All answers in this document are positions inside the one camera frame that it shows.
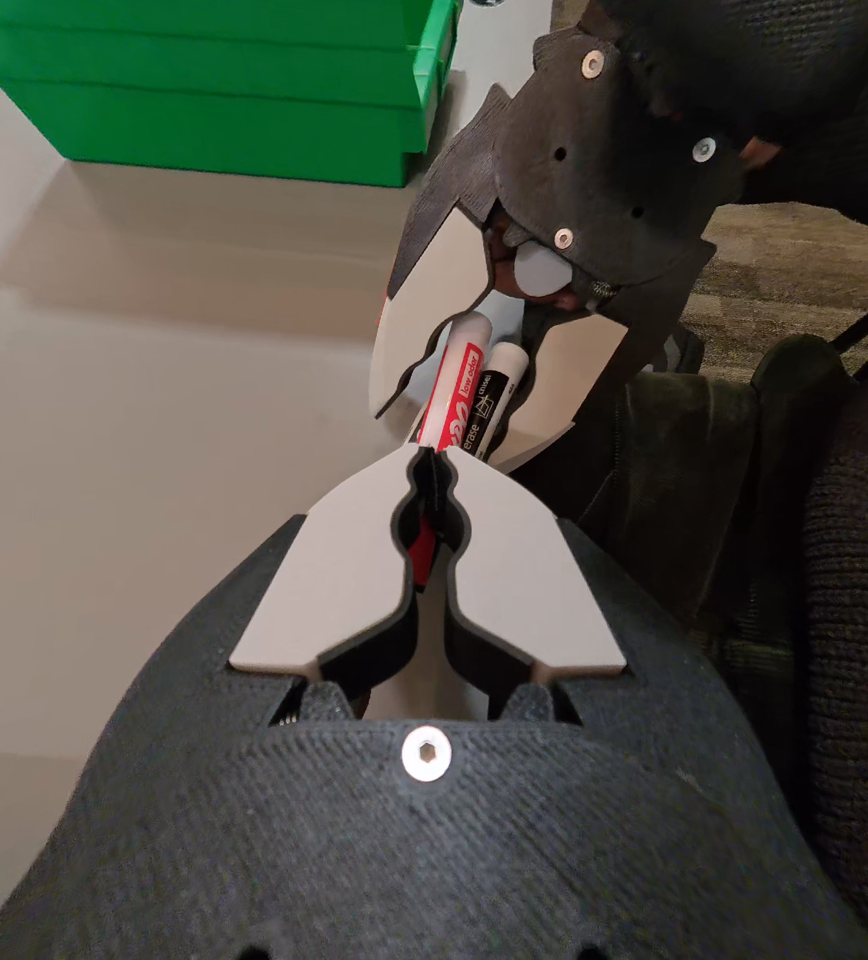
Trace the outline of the green plastic bin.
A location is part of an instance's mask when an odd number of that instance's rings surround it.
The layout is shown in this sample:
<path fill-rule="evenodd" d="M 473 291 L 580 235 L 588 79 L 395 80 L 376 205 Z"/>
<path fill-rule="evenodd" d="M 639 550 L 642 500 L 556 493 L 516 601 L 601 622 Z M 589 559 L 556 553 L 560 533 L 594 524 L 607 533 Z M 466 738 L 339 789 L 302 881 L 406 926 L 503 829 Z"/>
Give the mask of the green plastic bin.
<path fill-rule="evenodd" d="M 462 7 L 0 1 L 0 90 L 71 162 L 399 188 Z"/>

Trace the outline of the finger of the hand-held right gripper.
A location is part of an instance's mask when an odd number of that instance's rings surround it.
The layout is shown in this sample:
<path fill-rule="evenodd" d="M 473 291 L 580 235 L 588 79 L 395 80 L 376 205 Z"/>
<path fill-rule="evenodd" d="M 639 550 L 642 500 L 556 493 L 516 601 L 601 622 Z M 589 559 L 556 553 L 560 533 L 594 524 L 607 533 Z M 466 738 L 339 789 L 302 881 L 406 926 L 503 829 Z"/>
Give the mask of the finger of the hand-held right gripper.
<path fill-rule="evenodd" d="M 445 325 L 477 306 L 492 286 L 482 222 L 468 210 L 409 214 L 371 356 L 368 409 L 374 418 L 403 393 Z"/>
<path fill-rule="evenodd" d="M 530 377 L 488 463 L 502 473 L 511 473 L 569 431 L 628 331 L 600 314 L 551 326 L 540 340 L 528 368 Z"/>

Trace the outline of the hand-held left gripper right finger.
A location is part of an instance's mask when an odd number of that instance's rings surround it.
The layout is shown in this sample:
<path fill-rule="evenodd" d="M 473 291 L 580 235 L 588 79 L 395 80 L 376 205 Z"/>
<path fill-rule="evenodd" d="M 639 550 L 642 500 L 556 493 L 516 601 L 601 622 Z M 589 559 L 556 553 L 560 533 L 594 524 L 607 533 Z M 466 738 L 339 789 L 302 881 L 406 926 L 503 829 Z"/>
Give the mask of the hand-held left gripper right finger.
<path fill-rule="evenodd" d="M 457 448 L 442 472 L 451 667 L 500 705 L 524 683 L 621 675 L 628 661 L 556 516 Z"/>

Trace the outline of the black dry erase marker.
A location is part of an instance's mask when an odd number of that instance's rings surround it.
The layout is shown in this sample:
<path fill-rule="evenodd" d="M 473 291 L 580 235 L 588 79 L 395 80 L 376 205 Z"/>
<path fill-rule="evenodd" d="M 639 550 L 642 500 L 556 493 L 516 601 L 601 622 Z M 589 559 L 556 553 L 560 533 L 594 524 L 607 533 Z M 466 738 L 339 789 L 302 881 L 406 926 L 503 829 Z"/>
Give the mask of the black dry erase marker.
<path fill-rule="evenodd" d="M 485 460 L 492 439 L 529 365 L 529 356 L 515 342 L 499 342 L 482 369 L 469 415 L 463 448 Z"/>

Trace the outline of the red dry erase marker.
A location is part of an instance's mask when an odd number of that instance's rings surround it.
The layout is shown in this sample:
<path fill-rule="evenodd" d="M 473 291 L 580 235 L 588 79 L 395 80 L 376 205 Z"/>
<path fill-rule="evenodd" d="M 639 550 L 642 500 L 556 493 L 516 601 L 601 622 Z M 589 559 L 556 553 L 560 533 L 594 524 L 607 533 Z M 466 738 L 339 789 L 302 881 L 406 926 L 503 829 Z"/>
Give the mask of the red dry erase marker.
<path fill-rule="evenodd" d="M 477 311 L 452 321 L 419 428 L 417 445 L 429 452 L 420 453 L 412 463 L 416 519 L 406 528 L 404 541 L 419 594 L 427 587 L 444 523 L 446 480 L 439 453 L 458 447 L 464 438 L 491 334 L 490 320 Z"/>

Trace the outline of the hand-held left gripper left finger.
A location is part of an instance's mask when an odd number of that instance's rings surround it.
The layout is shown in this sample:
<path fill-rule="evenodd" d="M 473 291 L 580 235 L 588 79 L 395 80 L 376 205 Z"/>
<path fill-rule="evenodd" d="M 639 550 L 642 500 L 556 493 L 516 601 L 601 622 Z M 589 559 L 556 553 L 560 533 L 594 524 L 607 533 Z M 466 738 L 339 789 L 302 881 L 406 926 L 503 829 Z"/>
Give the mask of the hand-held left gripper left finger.
<path fill-rule="evenodd" d="M 407 665 L 422 462 L 419 446 L 401 446 L 308 511 L 229 655 L 232 669 L 330 681 L 356 699 Z"/>

